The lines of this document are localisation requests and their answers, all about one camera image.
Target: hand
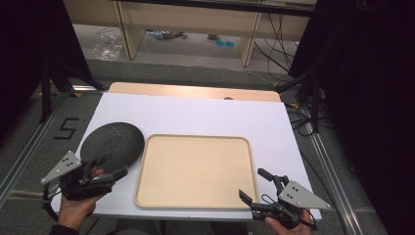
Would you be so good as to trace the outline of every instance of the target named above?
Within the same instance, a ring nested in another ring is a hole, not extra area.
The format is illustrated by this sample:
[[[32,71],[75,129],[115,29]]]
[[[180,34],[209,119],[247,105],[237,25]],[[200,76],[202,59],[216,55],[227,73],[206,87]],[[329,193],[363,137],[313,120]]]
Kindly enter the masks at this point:
[[[305,210],[301,215],[302,220],[310,222],[310,215]],[[278,220],[267,217],[265,222],[274,230],[275,235],[311,235],[311,228],[300,223],[297,227],[289,230],[285,228]]]
[[[94,178],[104,171],[102,169],[93,168],[91,177]],[[94,198],[85,199],[82,201],[69,201],[64,195],[61,199],[61,209],[59,212],[58,223],[79,231],[85,217],[95,210],[96,202],[104,195]]]

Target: black dome object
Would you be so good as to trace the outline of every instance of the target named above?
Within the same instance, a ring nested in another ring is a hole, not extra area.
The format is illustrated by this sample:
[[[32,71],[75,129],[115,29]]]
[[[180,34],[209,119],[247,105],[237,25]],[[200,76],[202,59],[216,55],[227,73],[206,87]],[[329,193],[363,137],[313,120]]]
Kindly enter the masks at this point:
[[[86,137],[80,149],[80,158],[85,162],[106,158],[100,168],[104,173],[113,173],[130,166],[143,154],[144,136],[136,126],[126,122],[103,125]]]

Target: plastic bag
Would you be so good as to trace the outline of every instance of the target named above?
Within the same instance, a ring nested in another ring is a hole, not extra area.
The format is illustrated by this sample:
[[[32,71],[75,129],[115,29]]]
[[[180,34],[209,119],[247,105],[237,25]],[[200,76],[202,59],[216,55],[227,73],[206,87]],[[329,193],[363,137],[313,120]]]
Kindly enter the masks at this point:
[[[122,43],[109,33],[102,33],[100,37],[100,42],[94,46],[94,57],[103,61],[118,60]]]

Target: white table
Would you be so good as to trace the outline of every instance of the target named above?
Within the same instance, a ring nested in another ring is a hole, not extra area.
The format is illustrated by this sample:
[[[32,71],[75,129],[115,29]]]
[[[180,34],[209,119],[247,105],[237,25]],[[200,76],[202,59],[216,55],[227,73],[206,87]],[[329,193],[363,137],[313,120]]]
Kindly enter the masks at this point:
[[[143,132],[145,139],[153,134],[244,137],[251,144],[254,171],[262,167],[273,174],[288,175],[290,179],[311,190],[299,147],[285,106],[281,102],[172,97],[165,94],[156,96],[105,93],[84,133],[83,140],[96,128],[117,121],[136,125]],[[96,215],[150,219],[252,220],[248,208],[140,208],[134,202],[140,165],[141,158],[128,169],[128,175],[115,184],[113,192],[98,202],[94,212]],[[267,194],[275,199],[276,189],[273,183],[258,176],[256,185],[259,197]],[[237,192],[235,196],[236,200],[239,200]],[[52,207],[58,211],[59,205],[60,197],[56,197]],[[312,213],[316,219],[321,219],[318,210],[313,210]]]

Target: metal bracket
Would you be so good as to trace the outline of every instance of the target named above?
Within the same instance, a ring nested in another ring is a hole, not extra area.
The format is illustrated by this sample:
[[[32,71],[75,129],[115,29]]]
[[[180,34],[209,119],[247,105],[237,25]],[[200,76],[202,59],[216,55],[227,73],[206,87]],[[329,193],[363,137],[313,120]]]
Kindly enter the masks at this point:
[[[297,208],[303,209],[329,209],[330,204],[308,191],[296,181],[290,181],[278,198]]]
[[[40,183],[45,185],[81,166],[82,163],[76,155],[72,151],[68,151],[68,153],[58,162],[58,164],[55,165],[55,167],[44,178],[42,178],[42,180],[40,180]]]

